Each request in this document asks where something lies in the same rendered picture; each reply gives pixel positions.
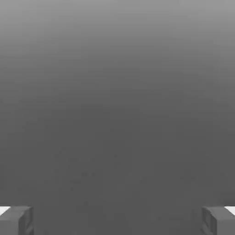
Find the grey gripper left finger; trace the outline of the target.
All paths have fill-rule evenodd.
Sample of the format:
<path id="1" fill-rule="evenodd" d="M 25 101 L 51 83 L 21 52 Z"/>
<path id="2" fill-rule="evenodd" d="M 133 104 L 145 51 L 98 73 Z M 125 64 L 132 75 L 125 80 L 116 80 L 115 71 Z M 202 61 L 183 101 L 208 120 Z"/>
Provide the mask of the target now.
<path id="1" fill-rule="evenodd" d="M 0 206 L 0 235 L 34 235 L 34 208 Z"/>

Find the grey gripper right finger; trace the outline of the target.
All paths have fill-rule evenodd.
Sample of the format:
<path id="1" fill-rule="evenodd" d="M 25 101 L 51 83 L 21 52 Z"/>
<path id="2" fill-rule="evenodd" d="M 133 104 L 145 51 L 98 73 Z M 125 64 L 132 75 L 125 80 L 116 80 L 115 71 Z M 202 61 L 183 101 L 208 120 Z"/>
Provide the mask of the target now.
<path id="1" fill-rule="evenodd" d="M 235 235 L 235 206 L 203 207 L 202 235 Z"/>

